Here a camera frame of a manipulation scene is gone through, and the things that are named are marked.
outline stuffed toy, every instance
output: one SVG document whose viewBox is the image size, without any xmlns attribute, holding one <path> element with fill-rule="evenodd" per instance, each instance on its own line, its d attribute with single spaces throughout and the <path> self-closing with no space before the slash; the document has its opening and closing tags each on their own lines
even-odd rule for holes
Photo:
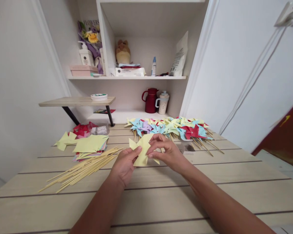
<svg viewBox="0 0 293 234">
<path fill-rule="evenodd" d="M 130 49 L 127 41 L 119 40 L 115 53 L 118 64 L 130 64 Z"/>
</svg>

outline plastic bag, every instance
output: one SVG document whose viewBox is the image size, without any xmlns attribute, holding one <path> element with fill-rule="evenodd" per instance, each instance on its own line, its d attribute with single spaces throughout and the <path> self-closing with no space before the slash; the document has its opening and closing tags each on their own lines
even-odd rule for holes
<svg viewBox="0 0 293 234">
<path fill-rule="evenodd" d="M 188 31 L 177 43 L 176 57 L 173 66 L 169 72 L 170 76 L 182 76 L 183 67 L 185 66 L 185 61 L 188 52 Z"/>
</svg>

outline wooden shelf board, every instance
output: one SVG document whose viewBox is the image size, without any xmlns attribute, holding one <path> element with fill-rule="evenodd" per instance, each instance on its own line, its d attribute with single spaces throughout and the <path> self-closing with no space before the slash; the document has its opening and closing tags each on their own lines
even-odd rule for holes
<svg viewBox="0 0 293 234">
<path fill-rule="evenodd" d="M 107 100 L 93 101 L 91 97 L 62 97 L 51 101 L 39 103 L 40 107 L 65 107 L 65 106 L 109 106 L 115 97 L 107 97 Z"/>
<path fill-rule="evenodd" d="M 69 80 L 185 80 L 186 76 L 68 76 Z"/>
</svg>

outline wire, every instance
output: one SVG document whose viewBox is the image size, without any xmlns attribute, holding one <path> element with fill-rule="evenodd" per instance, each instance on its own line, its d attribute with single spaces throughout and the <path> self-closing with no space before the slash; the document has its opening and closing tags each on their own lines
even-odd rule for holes
<svg viewBox="0 0 293 234">
<path fill-rule="evenodd" d="M 248 92 L 246 93 L 246 95 L 244 96 L 244 98 L 242 99 L 242 101 L 241 101 L 240 105 L 238 106 L 238 108 L 234 111 L 233 116 L 230 118 L 230 120 L 228 121 L 228 123 L 225 125 L 224 129 L 223 129 L 222 131 L 219 132 L 219 135 L 222 135 L 223 132 L 226 130 L 227 126 L 230 124 L 230 122 L 232 121 L 232 119 L 235 117 L 235 114 L 236 114 L 237 111 L 240 109 L 240 107 L 241 107 L 241 105 L 243 104 L 244 100 L 246 99 L 247 95 L 249 94 L 249 92 L 252 90 L 252 88 L 253 88 L 254 85 L 256 84 L 258 78 L 260 77 L 260 75 L 262 74 L 262 72 L 263 72 L 264 69 L 266 68 L 268 62 L 270 61 L 271 57 L 272 57 L 273 54 L 275 53 L 275 51 L 276 51 L 276 49 L 277 49 L 277 47 L 278 47 L 278 45 L 279 45 L 279 43 L 280 43 L 280 41 L 281 41 L 281 39 L 282 39 L 284 33 L 285 33 L 285 31 L 286 31 L 286 29 L 287 29 L 287 26 L 286 26 L 286 27 L 284 28 L 284 30 L 282 31 L 281 36 L 279 37 L 276 46 L 274 47 L 272 53 L 271 53 L 270 56 L 268 57 L 266 63 L 265 63 L 264 66 L 263 66 L 263 68 L 261 69 L 261 71 L 260 71 L 259 74 L 257 75 L 257 77 L 256 77 L 256 79 L 255 79 L 255 81 L 254 81 L 254 83 L 252 84 L 252 86 L 250 87 L 250 89 L 248 90 Z"/>
<path fill-rule="evenodd" d="M 276 34 L 277 32 L 279 32 L 279 31 L 280 31 L 280 30 L 278 30 L 278 29 L 276 29 L 276 30 L 274 31 L 274 33 L 271 35 L 271 37 L 270 37 L 268 43 L 265 45 L 264 49 L 262 50 L 260 56 L 257 58 L 257 61 L 256 61 L 255 65 L 254 65 L 254 67 L 253 67 L 253 69 L 252 69 L 252 71 L 251 71 L 251 73 L 250 73 L 250 75 L 249 75 L 247 81 L 245 82 L 244 87 L 243 87 L 243 89 L 242 89 L 242 91 L 241 91 L 241 93 L 240 93 L 240 95 L 239 95 L 239 97 L 238 97 L 238 99 L 237 99 L 237 101 L 236 101 L 236 103 L 235 103 L 235 105 L 234 105 L 234 107 L 233 107 L 231 113 L 228 115 L 228 117 L 226 118 L 226 120 L 224 121 L 223 125 L 222 125 L 221 128 L 220 128 L 220 131 L 221 131 L 221 132 L 223 131 L 223 128 L 226 126 L 227 122 L 230 120 L 230 117 L 234 114 L 234 111 L 236 110 L 236 108 L 238 107 L 239 102 L 240 102 L 240 100 L 241 100 L 242 97 L 243 97 L 243 94 L 246 92 L 246 88 L 250 85 L 249 83 L 250 83 L 250 80 L 252 80 L 251 78 L 255 75 L 255 73 L 256 73 L 257 70 L 259 69 L 259 66 L 260 66 L 260 65 L 257 66 L 257 64 L 259 63 L 260 59 L 262 58 L 262 56 L 263 56 L 264 52 L 266 51 L 268 45 L 271 46 L 271 43 L 273 43 L 273 41 L 275 40 L 275 37 L 274 37 L 275 34 Z"/>
</svg>

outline white bottle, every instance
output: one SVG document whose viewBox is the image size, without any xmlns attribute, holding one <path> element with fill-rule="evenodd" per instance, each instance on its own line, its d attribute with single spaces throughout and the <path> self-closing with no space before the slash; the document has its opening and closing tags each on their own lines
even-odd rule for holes
<svg viewBox="0 0 293 234">
<path fill-rule="evenodd" d="M 153 58 L 151 76 L 155 76 L 155 73 L 156 73 L 156 57 Z"/>
<path fill-rule="evenodd" d="M 86 43 L 82 41 L 78 41 L 78 42 L 82 43 L 82 49 L 79 50 L 82 65 L 94 66 L 92 53 L 90 50 L 88 50 Z"/>
<path fill-rule="evenodd" d="M 155 106 L 157 106 L 157 100 L 160 101 L 160 107 L 159 107 L 159 114 L 165 114 L 166 113 L 166 108 L 167 108 L 167 104 L 168 104 L 168 100 L 169 100 L 169 94 L 166 93 L 166 91 L 163 91 L 160 94 L 160 98 L 156 99 L 155 101 Z"/>
</svg>

